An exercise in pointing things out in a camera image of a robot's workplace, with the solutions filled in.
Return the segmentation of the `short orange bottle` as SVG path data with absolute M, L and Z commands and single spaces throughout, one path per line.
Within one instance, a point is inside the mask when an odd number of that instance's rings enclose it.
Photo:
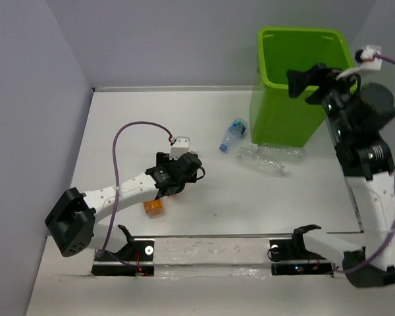
M 165 210 L 160 199 L 143 202 L 146 215 L 150 218 L 160 217 L 165 214 Z

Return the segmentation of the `blue cap water bottle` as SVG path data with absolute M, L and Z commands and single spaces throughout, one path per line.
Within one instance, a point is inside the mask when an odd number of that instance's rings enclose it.
M 219 149 L 222 152 L 227 152 L 243 137 L 246 130 L 247 122 L 242 118 L 235 119 L 226 130 Z

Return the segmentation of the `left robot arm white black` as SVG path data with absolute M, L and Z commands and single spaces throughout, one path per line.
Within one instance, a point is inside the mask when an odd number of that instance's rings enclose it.
M 119 186 L 79 192 L 63 192 L 45 219 L 45 225 L 60 253 L 71 257 L 86 248 L 109 251 L 125 260 L 132 254 L 132 237 L 128 229 L 115 224 L 117 211 L 145 201 L 179 194 L 194 183 L 202 171 L 202 162 L 187 152 L 175 161 L 147 169 Z

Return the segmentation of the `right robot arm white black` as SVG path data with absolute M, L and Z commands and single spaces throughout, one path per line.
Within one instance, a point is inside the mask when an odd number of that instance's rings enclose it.
M 316 224 L 293 231 L 290 251 L 298 258 L 316 253 L 334 263 L 356 288 L 395 284 L 395 165 L 380 131 L 395 117 L 394 96 L 384 85 L 363 84 L 359 71 L 330 68 L 288 70 L 288 95 L 306 98 L 326 113 L 334 150 L 359 212 L 364 246 L 326 233 Z

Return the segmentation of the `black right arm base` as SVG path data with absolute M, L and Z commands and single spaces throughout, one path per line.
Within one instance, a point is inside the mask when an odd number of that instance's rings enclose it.
M 304 234 L 321 230 L 316 224 L 297 227 L 291 237 L 270 239 L 267 257 L 273 263 L 273 275 L 334 275 L 334 264 L 325 263 L 324 257 L 308 251 L 304 246 Z

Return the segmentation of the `green plastic bin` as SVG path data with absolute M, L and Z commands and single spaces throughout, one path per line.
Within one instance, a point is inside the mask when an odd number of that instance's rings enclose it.
M 250 136 L 255 144 L 303 147 L 325 119 L 320 105 L 288 95 L 288 70 L 306 71 L 317 63 L 332 68 L 353 65 L 344 36 L 323 28 L 265 27 L 257 33 L 256 71 L 250 101 Z

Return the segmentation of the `large clear crushed bottle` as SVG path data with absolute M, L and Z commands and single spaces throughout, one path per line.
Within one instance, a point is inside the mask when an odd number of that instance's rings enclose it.
M 288 169 L 282 163 L 245 147 L 238 149 L 237 160 L 244 167 L 269 176 L 288 176 L 289 174 Z

